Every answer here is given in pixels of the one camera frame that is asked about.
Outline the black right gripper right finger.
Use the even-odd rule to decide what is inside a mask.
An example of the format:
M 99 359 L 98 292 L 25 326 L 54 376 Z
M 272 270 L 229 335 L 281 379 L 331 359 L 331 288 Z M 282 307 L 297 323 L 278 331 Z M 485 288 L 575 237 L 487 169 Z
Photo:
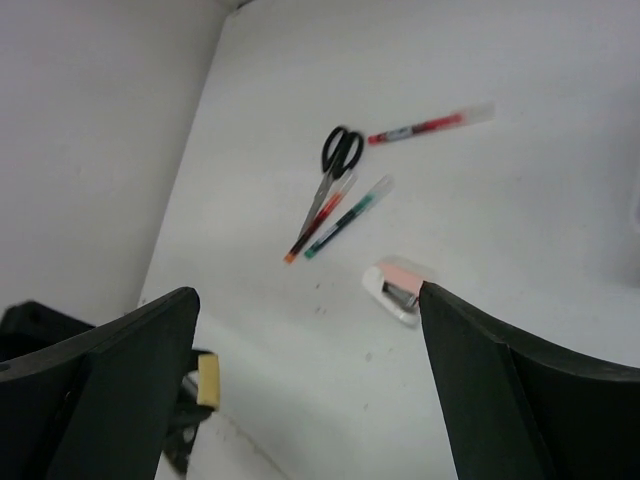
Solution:
M 639 371 L 425 282 L 422 330 L 460 479 L 636 479 Z

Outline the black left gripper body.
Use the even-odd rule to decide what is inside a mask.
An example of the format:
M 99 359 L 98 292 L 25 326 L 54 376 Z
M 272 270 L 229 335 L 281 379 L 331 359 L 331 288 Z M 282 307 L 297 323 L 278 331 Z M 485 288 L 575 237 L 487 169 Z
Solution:
M 1 318 L 1 359 L 11 360 L 47 348 L 93 328 L 35 301 L 12 306 Z

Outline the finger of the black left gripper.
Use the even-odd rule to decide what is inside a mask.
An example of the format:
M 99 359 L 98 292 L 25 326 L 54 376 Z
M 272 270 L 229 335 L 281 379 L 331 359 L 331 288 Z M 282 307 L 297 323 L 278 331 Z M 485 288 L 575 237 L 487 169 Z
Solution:
M 213 353 L 208 350 L 191 351 L 186 374 L 178 390 L 177 401 L 169 421 L 168 433 L 163 444 L 163 454 L 175 473 L 187 473 L 191 453 L 200 424 L 214 412 L 197 404 L 198 357 Z

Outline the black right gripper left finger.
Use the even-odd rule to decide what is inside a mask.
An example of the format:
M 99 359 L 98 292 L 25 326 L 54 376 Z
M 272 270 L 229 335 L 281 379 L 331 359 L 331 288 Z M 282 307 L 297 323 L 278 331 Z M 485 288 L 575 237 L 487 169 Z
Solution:
M 4 479 L 152 479 L 200 309 L 190 287 L 1 359 Z

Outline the yellow eraser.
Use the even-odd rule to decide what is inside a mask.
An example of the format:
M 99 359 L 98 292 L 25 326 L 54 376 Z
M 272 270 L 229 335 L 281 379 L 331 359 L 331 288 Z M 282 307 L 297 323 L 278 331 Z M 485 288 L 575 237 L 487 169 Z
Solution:
M 198 391 L 196 401 L 200 406 L 213 410 L 220 408 L 220 367 L 217 354 L 201 354 L 198 357 Z

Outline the orange pen refill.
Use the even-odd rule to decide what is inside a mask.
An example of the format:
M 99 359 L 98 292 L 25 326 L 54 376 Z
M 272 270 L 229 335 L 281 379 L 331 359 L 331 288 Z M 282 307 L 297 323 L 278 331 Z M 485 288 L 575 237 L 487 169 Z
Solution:
M 296 243 L 292 246 L 289 252 L 285 255 L 284 261 L 287 264 L 291 264 L 298 254 L 302 251 L 303 247 L 308 243 L 311 237 L 316 233 L 319 227 L 328 219 L 328 217 L 337 208 L 346 194 L 349 192 L 353 184 L 355 183 L 357 176 L 353 173 L 345 175 L 337 182 L 337 187 L 330 187 L 327 195 L 327 200 L 322 200 L 319 207 L 316 209 L 312 216 L 312 219 L 307 227 L 302 230 L 302 234 L 299 236 Z

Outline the green pen refill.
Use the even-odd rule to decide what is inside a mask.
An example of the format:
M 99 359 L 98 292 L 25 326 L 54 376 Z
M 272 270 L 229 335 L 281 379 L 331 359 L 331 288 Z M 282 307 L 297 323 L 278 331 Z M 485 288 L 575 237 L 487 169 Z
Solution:
M 343 231 L 348 225 L 353 223 L 358 217 L 372 209 L 385 195 L 394 187 L 394 178 L 385 175 L 375 184 L 351 209 L 340 217 L 331 227 L 329 227 L 305 252 L 306 259 L 312 259 L 317 255 L 332 239 Z

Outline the black handled scissors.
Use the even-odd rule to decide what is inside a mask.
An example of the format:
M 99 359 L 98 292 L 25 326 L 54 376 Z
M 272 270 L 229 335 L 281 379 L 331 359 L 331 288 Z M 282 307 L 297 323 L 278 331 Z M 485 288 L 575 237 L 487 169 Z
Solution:
M 330 132 L 321 152 L 323 179 L 307 212 L 299 232 L 300 236 L 308 229 L 319 213 L 333 184 L 358 164 L 364 149 L 364 143 L 364 136 L 359 131 L 349 130 L 342 125 L 335 127 Z

